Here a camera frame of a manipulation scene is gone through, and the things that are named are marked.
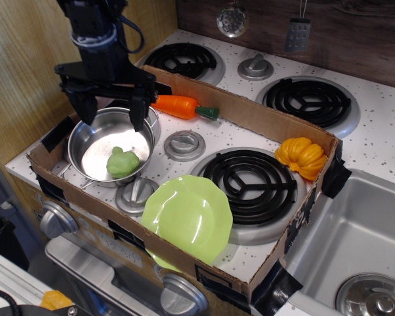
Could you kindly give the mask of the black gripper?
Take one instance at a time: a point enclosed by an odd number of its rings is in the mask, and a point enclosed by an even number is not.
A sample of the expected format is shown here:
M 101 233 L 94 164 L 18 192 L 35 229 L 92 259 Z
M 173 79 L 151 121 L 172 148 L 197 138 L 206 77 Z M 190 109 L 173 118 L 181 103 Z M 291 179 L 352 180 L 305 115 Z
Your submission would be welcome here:
M 80 117 L 91 125 L 97 113 L 99 96 L 129 99 L 130 121 L 134 130 L 144 127 L 149 106 L 156 102 L 156 78 L 134 66 L 126 40 L 120 36 L 72 36 L 81 60 L 55 66 L 61 87 Z

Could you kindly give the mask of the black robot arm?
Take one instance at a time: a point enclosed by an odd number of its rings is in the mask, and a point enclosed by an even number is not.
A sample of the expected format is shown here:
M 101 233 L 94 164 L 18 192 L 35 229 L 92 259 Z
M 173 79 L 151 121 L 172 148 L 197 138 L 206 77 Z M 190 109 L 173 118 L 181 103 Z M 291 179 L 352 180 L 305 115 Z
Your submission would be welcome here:
M 59 1 L 81 59 L 57 65 L 55 73 L 81 121 L 93 122 L 98 97 L 118 99 L 131 106 L 130 122 L 140 131 L 157 99 L 156 77 L 130 62 L 133 51 L 127 47 L 124 27 L 139 28 L 123 15 L 126 5 L 126 1 Z

